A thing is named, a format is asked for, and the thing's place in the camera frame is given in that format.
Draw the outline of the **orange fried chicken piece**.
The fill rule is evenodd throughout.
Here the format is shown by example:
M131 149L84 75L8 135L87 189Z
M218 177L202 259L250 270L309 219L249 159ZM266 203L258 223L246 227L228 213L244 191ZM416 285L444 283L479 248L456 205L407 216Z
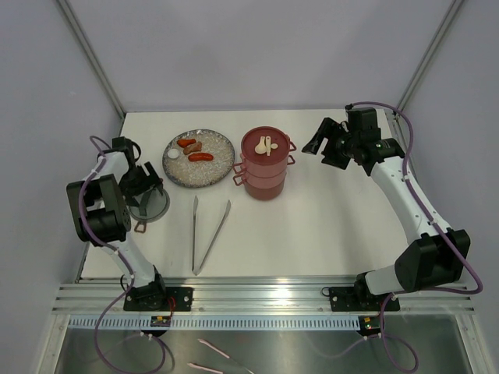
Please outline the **orange fried chicken piece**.
M195 139L179 139L177 141L177 144L181 147L181 148L186 148L187 146L190 146L192 144L195 144L196 143L196 140Z

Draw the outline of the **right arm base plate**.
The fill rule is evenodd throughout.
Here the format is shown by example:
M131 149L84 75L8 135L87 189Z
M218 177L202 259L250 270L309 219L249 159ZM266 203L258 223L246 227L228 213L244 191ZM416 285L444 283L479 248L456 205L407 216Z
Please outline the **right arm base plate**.
M323 287L320 293L328 299L332 312L380 312L386 298L378 295L362 300L354 287Z

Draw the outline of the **dark red lunch container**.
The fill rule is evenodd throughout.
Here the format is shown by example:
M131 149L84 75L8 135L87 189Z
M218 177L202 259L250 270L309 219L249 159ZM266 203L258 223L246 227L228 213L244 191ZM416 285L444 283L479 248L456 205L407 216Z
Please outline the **dark red lunch container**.
M281 194L285 185L287 172L269 178L261 178L250 173L242 173L232 177L236 186L243 186L246 193L254 199L268 201Z

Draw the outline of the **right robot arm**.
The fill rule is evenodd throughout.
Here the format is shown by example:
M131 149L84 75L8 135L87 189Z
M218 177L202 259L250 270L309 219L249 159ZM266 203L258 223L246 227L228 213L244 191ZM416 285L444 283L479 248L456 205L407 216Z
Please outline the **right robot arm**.
M393 138L383 138L373 108L353 110L338 123L324 118L303 153L321 153L322 163L345 170L355 161L388 198L408 242L391 266L361 273L354 299L373 308L389 293L436 290L459 280L471 240L438 214L409 172L406 155Z

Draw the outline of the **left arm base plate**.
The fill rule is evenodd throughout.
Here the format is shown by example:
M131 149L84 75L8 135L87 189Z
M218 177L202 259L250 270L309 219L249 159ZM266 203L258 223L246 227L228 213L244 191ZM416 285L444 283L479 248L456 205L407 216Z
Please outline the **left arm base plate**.
M193 289L188 287L133 288L127 293L123 309L127 312L190 312L192 299Z

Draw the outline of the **metal tongs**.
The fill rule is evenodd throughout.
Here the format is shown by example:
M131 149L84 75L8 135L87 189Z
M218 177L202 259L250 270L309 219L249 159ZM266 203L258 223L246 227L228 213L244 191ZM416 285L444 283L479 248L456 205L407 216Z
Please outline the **metal tongs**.
M232 202L228 200L225 204L224 212L220 217L217 224L212 224L210 228L213 228L213 232L207 235L207 231L201 232L201 243L204 245L201 249L198 249L198 206L199 198L194 196L193 198L193 211L192 211L192 234L191 234L191 271L194 276L199 276L207 264L209 256L213 251L216 241L221 234L221 231L228 219L228 216L232 209Z

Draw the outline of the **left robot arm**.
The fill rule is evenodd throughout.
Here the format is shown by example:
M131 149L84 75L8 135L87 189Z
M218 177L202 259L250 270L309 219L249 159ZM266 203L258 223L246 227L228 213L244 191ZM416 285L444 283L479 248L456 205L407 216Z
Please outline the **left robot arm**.
M131 237L129 208L141 207L152 191L163 197L160 178L135 164L132 151L109 150L85 179L71 182L66 194L76 233L83 242L103 249L125 276L124 296L144 309L159 310L168 302L168 290L155 265L146 259Z

